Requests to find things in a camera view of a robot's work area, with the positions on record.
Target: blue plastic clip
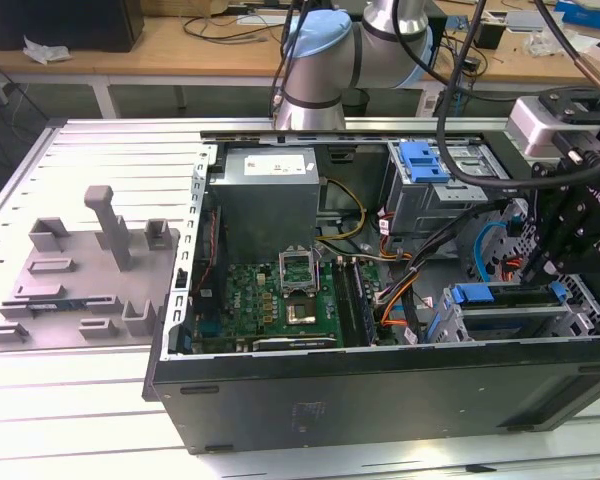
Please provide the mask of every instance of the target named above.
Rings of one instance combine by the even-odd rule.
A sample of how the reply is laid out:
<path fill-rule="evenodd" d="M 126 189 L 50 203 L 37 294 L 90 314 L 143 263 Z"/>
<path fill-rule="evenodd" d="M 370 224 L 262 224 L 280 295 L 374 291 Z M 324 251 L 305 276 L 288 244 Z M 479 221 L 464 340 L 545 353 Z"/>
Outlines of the blue plastic clip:
<path fill-rule="evenodd" d="M 451 290 L 456 303 L 464 302 L 493 302 L 493 294 L 484 283 L 464 283 L 456 285 Z"/>
<path fill-rule="evenodd" d="M 556 297 L 558 297 L 560 303 L 564 303 L 567 301 L 567 289 L 564 288 L 564 285 L 562 285 L 559 281 L 554 280 L 553 282 L 551 282 L 549 284 L 549 288 L 553 290 L 553 293 L 556 294 Z"/>
<path fill-rule="evenodd" d="M 411 171 L 413 183 L 447 183 L 449 174 L 427 142 L 400 142 L 402 163 Z"/>

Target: label sticker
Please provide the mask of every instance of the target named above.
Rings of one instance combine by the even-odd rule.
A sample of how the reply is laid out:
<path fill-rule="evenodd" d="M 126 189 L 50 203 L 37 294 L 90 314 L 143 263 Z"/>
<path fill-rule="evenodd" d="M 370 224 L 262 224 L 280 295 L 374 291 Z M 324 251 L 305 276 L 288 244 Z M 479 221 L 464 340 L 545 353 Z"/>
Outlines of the label sticker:
<path fill-rule="evenodd" d="M 415 345 L 418 343 L 418 337 L 416 337 L 416 334 L 413 333 L 409 327 L 404 329 L 404 338 L 409 345 Z"/>
<path fill-rule="evenodd" d="M 245 175 L 304 175 L 302 155 L 249 155 L 244 159 Z"/>

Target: red wire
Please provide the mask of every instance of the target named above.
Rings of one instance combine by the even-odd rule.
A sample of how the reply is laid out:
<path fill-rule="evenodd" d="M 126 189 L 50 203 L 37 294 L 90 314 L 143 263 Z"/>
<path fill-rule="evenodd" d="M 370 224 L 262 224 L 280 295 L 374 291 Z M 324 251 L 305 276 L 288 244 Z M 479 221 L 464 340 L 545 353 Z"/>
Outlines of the red wire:
<path fill-rule="evenodd" d="M 194 295 L 196 293 L 198 293 L 198 291 L 200 290 L 200 288 L 202 288 L 202 284 L 204 283 L 204 281 L 209 276 L 209 272 L 211 272 L 211 267 L 213 266 L 213 258 L 216 256 L 216 239 L 215 239 L 215 236 L 216 236 L 216 212 L 213 211 L 213 212 L 211 212 L 211 257 L 209 257 L 209 265 L 207 265 L 207 269 L 204 271 L 204 275 L 202 275 L 202 278 L 200 279 L 200 282 L 198 282 L 198 286 L 193 291 Z"/>

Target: black computer case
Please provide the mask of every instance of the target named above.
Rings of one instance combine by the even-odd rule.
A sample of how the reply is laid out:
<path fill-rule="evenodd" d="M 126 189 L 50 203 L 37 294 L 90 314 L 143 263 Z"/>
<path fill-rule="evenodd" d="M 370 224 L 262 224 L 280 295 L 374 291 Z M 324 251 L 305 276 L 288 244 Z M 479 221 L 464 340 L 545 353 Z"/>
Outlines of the black computer case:
<path fill-rule="evenodd" d="M 142 33 L 140 0 L 1 0 L 0 50 L 24 37 L 70 50 L 128 52 Z"/>

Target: metal table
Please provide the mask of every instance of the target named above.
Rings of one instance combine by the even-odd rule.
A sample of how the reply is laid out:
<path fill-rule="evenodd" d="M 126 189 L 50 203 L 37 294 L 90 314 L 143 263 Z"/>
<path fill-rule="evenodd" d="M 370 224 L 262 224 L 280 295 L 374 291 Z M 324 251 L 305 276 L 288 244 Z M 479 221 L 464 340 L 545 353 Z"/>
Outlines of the metal table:
<path fill-rule="evenodd" d="M 0 194 L 0 301 L 31 248 L 26 233 L 36 217 L 62 215 L 69 229 L 93 228 L 95 219 L 77 208 L 83 187 L 99 182 L 113 186 L 114 208 L 129 228 L 151 217 L 178 227 L 193 168 L 187 152 L 199 144 L 200 130 L 268 125 L 264 119 L 92 120 L 45 130 Z M 348 125 L 425 132 L 435 124 Z M 450 130 L 503 125 L 454 119 Z M 113 472 L 134 479 L 431 478 L 469 475 L 475 465 L 486 467 L 481 479 L 600 478 L 600 400 L 550 433 L 193 457 L 162 405 L 140 397 L 148 355 L 148 346 L 0 354 L 0 478 L 111 478 Z M 408 399 L 402 401 L 408 415 Z"/>

